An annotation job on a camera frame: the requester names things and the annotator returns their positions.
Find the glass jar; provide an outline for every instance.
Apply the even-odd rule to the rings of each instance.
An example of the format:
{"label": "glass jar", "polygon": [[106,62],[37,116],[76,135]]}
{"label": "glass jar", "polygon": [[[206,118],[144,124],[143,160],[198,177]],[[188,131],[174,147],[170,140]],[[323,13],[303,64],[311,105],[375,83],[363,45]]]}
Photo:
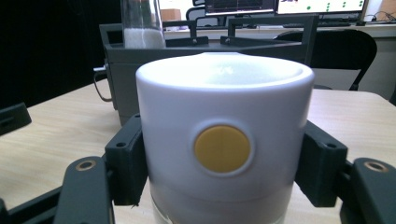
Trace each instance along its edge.
{"label": "glass jar", "polygon": [[125,48],[165,48],[158,0],[122,0],[121,11]]}

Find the table surface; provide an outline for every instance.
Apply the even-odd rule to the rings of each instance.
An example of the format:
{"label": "table surface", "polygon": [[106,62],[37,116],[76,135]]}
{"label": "table surface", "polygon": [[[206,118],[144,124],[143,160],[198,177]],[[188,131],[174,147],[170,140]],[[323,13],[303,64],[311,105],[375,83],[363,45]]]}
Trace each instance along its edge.
{"label": "table surface", "polygon": [[[105,81],[99,83],[108,91]],[[62,185],[73,161],[102,156],[120,129],[117,111],[93,85],[28,108],[32,123],[0,137],[0,197],[7,209]],[[348,146],[348,159],[396,166],[396,107],[363,91],[314,90],[309,120]],[[285,223],[340,223],[341,202],[315,208],[295,185]],[[138,207],[116,206],[117,223],[154,223],[146,185]]]}

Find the computer monitor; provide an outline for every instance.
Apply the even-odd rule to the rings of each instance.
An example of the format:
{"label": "computer monitor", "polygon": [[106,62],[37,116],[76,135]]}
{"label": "computer monitor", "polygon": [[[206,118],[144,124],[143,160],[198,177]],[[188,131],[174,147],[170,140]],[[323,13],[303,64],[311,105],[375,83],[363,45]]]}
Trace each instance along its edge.
{"label": "computer monitor", "polygon": [[276,15],[362,13],[367,0],[276,0]]}
{"label": "computer monitor", "polygon": [[205,0],[206,16],[274,13],[275,0]]}

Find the yellow dot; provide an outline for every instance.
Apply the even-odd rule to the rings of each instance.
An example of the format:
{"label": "yellow dot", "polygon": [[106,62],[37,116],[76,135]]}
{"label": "yellow dot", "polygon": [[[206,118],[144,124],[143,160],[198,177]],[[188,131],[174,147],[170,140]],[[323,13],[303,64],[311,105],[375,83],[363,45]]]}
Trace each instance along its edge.
{"label": "yellow dot", "polygon": [[228,173],[248,160],[250,143],[235,127],[219,125],[201,132],[195,140],[195,157],[206,169]]}

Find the black office chair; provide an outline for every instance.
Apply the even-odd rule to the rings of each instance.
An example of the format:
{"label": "black office chair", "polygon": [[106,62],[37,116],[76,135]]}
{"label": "black office chair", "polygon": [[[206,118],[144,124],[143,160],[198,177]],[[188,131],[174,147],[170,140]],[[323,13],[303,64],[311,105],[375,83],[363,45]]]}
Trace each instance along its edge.
{"label": "black office chair", "polygon": [[205,7],[192,7],[186,12],[187,21],[197,21],[197,27],[225,26],[226,17],[207,17]]}
{"label": "black office chair", "polygon": [[[290,31],[278,35],[276,40],[301,41],[301,31]],[[319,30],[315,40],[310,67],[323,69],[360,70],[350,86],[357,91],[359,83],[376,55],[374,39],[358,30]],[[316,89],[330,87],[316,85]]]}

